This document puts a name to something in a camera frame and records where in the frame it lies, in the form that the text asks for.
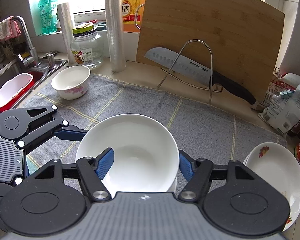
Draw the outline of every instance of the plastic wrap roll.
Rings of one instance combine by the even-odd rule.
[[[126,68],[123,46],[122,0],[105,0],[106,24],[111,69],[120,72]]]
[[[72,36],[72,29],[74,28],[74,16],[70,10],[68,2],[57,5],[58,18],[60,20],[60,27],[62,31],[63,41],[66,46],[69,63],[75,63],[74,55],[70,49],[70,43],[74,39]]]

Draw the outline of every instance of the gray cloth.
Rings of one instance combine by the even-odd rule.
[[[171,93],[91,74],[88,92],[75,100],[64,100],[50,84],[26,101],[24,107],[56,105],[61,116],[81,129],[91,129],[98,122],[117,114],[143,114],[168,128],[178,148],[192,158],[206,158],[215,164],[230,159],[241,162],[263,142],[286,146],[286,140],[264,128],[248,123],[214,106]],[[48,140],[27,156],[30,173],[51,159],[74,163],[79,142]],[[177,174],[177,193],[186,180]],[[77,180],[66,181],[79,190]],[[224,185],[214,182],[211,188]]]

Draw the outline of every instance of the orange bottle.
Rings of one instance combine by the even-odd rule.
[[[140,32],[134,25],[136,9],[139,5],[145,3],[146,0],[122,0],[122,19],[124,32]],[[142,22],[143,7],[138,11],[137,24],[140,26]]]

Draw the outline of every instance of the stacked plates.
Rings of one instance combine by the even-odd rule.
[[[300,213],[300,166],[285,147],[267,142],[255,147],[243,164],[282,193],[290,204],[288,229]]]

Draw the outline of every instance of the pink towel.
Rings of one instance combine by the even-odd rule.
[[[11,20],[13,16],[0,22],[0,41],[6,41],[11,38],[15,38],[21,35],[18,23],[15,20]]]

